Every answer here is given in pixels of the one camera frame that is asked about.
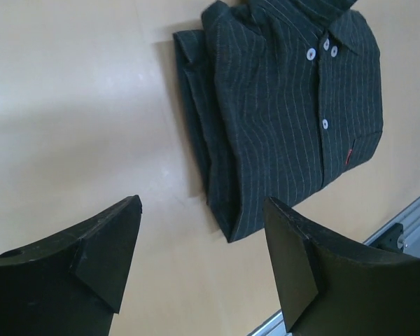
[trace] shirt button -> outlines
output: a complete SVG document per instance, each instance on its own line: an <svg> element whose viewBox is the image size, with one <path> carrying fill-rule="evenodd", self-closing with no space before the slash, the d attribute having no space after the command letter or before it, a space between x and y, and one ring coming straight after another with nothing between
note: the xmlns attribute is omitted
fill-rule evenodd
<svg viewBox="0 0 420 336"><path fill-rule="evenodd" d="M312 60L314 60L315 56L316 56L316 49L314 49L314 48L308 49L308 51L307 51L307 59L309 61L312 61Z"/></svg>
<svg viewBox="0 0 420 336"><path fill-rule="evenodd" d="M337 46L335 45L333 48L331 48L331 57L336 57L337 55Z"/></svg>
<svg viewBox="0 0 420 336"><path fill-rule="evenodd" d="M325 40L325 43L323 44L323 48L324 48L325 50L328 50L328 49L329 49L329 47L330 47L330 40L327 38L327 39Z"/></svg>

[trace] dark pinstripe shirt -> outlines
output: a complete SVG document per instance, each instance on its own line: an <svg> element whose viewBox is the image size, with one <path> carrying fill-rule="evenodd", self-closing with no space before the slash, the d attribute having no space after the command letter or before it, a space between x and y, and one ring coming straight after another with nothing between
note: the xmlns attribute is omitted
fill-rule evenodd
<svg viewBox="0 0 420 336"><path fill-rule="evenodd" d="M379 49L354 0L217 1L175 33L209 206L227 240L368 161L382 135Z"/></svg>

